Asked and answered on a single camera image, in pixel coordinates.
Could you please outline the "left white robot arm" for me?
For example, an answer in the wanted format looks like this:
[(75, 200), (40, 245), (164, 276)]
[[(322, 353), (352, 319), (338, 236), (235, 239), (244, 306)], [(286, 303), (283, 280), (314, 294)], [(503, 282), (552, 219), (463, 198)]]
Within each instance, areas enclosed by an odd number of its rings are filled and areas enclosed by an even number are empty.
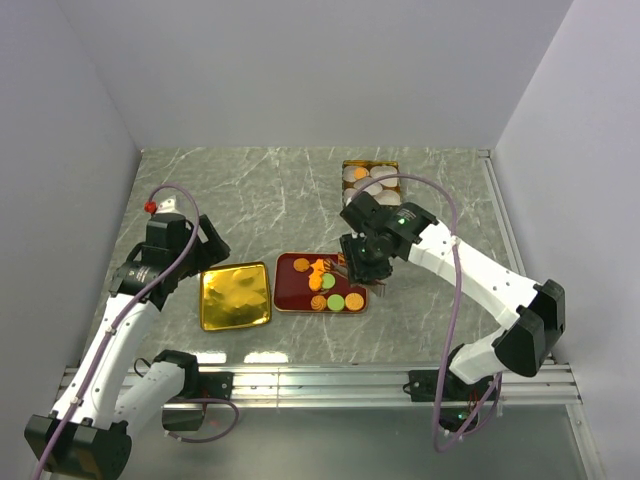
[(120, 392), (139, 344), (178, 284), (228, 258), (209, 218), (188, 220), (173, 198), (148, 201), (145, 238), (116, 270), (100, 327), (66, 391), (46, 415), (33, 415), (24, 436), (44, 472), (116, 479), (135, 433), (172, 399), (202, 395), (196, 356), (164, 350), (126, 394)]

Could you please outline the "orange flower cookie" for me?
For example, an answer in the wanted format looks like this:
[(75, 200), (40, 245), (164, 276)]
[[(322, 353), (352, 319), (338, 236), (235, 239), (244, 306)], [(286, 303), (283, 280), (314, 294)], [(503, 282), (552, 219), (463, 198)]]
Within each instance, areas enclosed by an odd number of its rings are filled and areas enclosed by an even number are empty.
[(311, 291), (319, 291), (323, 284), (323, 275), (326, 273), (325, 262), (319, 258), (310, 264), (311, 273), (308, 277), (308, 285)]

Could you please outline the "brown round cookie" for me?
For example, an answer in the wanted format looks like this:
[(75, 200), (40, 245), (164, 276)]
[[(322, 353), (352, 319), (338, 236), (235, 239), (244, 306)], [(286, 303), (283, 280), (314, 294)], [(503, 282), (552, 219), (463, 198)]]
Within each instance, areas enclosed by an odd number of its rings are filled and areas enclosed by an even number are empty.
[(293, 268), (297, 272), (306, 272), (310, 268), (310, 262), (306, 258), (296, 258), (293, 262)]

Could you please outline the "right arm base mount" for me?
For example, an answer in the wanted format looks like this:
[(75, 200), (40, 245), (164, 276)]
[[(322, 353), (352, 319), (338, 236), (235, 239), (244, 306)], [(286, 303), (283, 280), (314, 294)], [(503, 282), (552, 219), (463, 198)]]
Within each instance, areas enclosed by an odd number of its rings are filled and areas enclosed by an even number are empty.
[[(438, 383), (438, 370), (410, 370), (403, 392), (412, 402), (434, 402)], [(466, 384), (450, 371), (446, 372), (442, 391), (443, 402), (471, 402), (480, 400), (495, 380), (487, 376), (474, 384)]]

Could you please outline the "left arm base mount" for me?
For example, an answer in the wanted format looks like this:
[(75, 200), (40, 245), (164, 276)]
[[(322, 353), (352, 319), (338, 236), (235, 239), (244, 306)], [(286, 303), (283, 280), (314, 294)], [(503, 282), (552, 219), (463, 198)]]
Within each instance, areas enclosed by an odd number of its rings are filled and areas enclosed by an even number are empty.
[(195, 398), (230, 400), (234, 374), (229, 371), (200, 373), (195, 389)]

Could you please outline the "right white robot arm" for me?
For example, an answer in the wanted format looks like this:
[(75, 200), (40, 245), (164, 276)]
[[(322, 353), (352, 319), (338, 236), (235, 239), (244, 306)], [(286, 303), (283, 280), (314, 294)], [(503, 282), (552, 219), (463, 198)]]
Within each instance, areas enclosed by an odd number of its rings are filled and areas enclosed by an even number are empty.
[(418, 205), (384, 206), (361, 193), (340, 216), (352, 230), (340, 239), (350, 284), (381, 284), (399, 258), (451, 283), (498, 323), (494, 333), (449, 355), (440, 375), (449, 398), (462, 399), (475, 383), (504, 371), (536, 376), (564, 334), (566, 294), (558, 282), (539, 283), (507, 269)]

